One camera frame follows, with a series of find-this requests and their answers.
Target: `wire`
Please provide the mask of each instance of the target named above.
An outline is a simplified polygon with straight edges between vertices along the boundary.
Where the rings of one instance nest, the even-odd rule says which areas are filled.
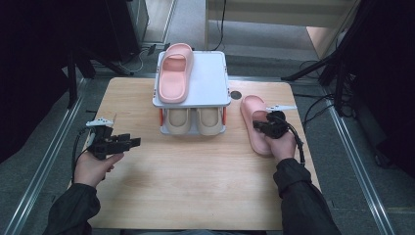
[[[303,66],[305,63],[310,63],[310,62],[312,62],[312,63],[317,63],[318,61],[304,61],[304,62],[302,62],[302,63],[301,63],[301,65],[300,65],[300,67],[299,67],[299,70],[300,70],[300,71],[302,71],[302,66]],[[320,72],[319,72],[318,70],[316,70],[315,72],[317,73],[317,75],[318,75],[318,76],[310,76],[310,75],[308,75],[308,74],[306,74],[305,76],[306,76],[306,77],[309,77],[309,78],[314,78],[314,79],[317,79],[317,78],[319,78],[319,77],[320,77]]]
[[[291,130],[291,132],[294,134],[294,138],[296,139],[296,142],[297,142],[297,148],[299,149],[299,152],[300,152],[300,164],[302,166],[305,166],[304,150],[302,149],[302,145],[304,143],[301,141],[301,139],[299,137],[299,134],[297,133],[296,129],[291,124],[289,124],[286,120],[284,120],[280,117],[276,117],[276,116],[273,116],[273,117],[277,118],[280,121],[282,121],[283,123],[285,123],[287,125],[287,127]]]
[[[72,161],[71,161],[71,171],[72,171],[72,179],[71,182],[73,183],[74,181],[74,177],[75,177],[75,168],[76,168],[76,164],[77,164],[77,160],[79,159],[79,157],[86,152],[87,149],[84,149],[78,156],[76,156],[76,150],[77,150],[77,145],[79,142],[80,137],[85,133],[86,130],[91,130],[92,133],[95,132],[95,128],[94,127],[83,127],[82,129],[79,130],[78,134],[76,135],[75,138],[75,142],[73,144],[73,149],[72,149]]]
[[[222,44],[222,40],[223,40],[223,22],[225,21],[225,12],[226,12],[226,0],[223,1],[223,11],[222,11],[222,22],[220,25],[220,41],[217,44],[217,46],[212,49],[211,51],[216,51],[217,48],[219,48],[220,44]]]
[[[140,52],[140,54],[138,54],[138,59],[140,59],[140,62],[141,62],[141,66],[140,66],[140,68],[139,69],[137,69],[137,70],[130,70],[130,69],[128,69],[128,68],[126,68],[125,66],[123,66],[122,64],[121,64],[121,62],[119,62],[118,64],[119,64],[119,66],[120,67],[122,67],[123,69],[125,69],[126,71],[129,71],[129,72],[137,72],[137,71],[140,71],[143,67],[144,67],[144,62],[143,62],[143,59],[141,59],[141,54],[143,54],[143,52],[145,52],[145,51],[148,51],[149,49],[144,49],[144,50],[142,50],[141,52]]]
[[[315,105],[317,105],[319,102],[321,102],[322,100],[325,100],[325,99],[334,99],[334,97],[335,97],[335,94],[328,94],[328,95],[325,95],[325,96],[322,96],[322,97],[320,97],[317,101],[315,101],[309,108],[308,108],[308,110],[307,110],[307,112],[305,113],[305,116],[304,116],[304,121],[302,122],[302,128],[304,129],[304,132],[306,131],[306,125],[307,125],[307,123],[309,122],[309,121],[311,121],[312,119],[314,119],[314,118],[316,118],[317,116],[315,116],[315,117],[312,117],[311,119],[307,119],[307,117],[308,117],[308,114],[310,113],[310,111],[311,111],[311,109],[315,106]]]

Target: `pink slide sandal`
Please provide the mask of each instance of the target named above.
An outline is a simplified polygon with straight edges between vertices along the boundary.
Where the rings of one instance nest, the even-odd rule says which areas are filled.
[[[254,151],[264,156],[270,156],[272,153],[269,145],[265,142],[265,135],[255,130],[253,125],[253,120],[267,121],[266,105],[263,100],[255,95],[246,96],[241,102],[241,113]]]
[[[185,43],[173,44],[165,51],[159,77],[159,95],[162,102],[180,103],[186,99],[193,60],[192,48]]]

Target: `hand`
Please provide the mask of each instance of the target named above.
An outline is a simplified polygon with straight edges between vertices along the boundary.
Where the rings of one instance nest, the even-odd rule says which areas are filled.
[[[77,161],[73,182],[97,187],[106,172],[111,172],[114,164],[122,157],[124,154],[115,154],[105,160],[98,160],[89,152],[83,153]]]
[[[294,157],[297,142],[293,133],[288,131],[279,139],[272,139],[265,136],[265,141],[271,147],[272,155],[274,156],[277,164],[284,159],[292,159]]]

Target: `shoe rack shelf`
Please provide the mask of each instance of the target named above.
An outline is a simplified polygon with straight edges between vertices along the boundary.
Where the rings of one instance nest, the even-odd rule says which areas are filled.
[[[165,125],[168,109],[191,109],[192,125],[187,133],[189,135],[200,134],[196,124],[196,109],[199,108],[218,108],[222,114],[223,123],[220,133],[226,129],[226,107],[231,103],[231,97],[225,55],[215,51],[194,51],[193,53],[194,64],[189,79],[189,94],[186,100],[177,104],[164,103],[159,99],[159,76],[164,52],[159,54],[153,105],[160,109],[160,125],[163,134],[171,134]]]

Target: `table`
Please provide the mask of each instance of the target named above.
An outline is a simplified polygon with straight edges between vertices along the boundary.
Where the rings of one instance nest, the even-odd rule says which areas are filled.
[[[226,131],[216,136],[171,136],[160,132],[152,103],[153,78],[114,78],[97,117],[116,114],[113,134],[141,137],[98,186],[101,211],[95,228],[281,230],[281,200],[273,159],[250,145],[239,100],[227,107]],[[230,80],[230,91],[258,95],[268,106],[294,105],[283,82]],[[319,187],[297,110],[287,121],[304,142],[306,167]]]

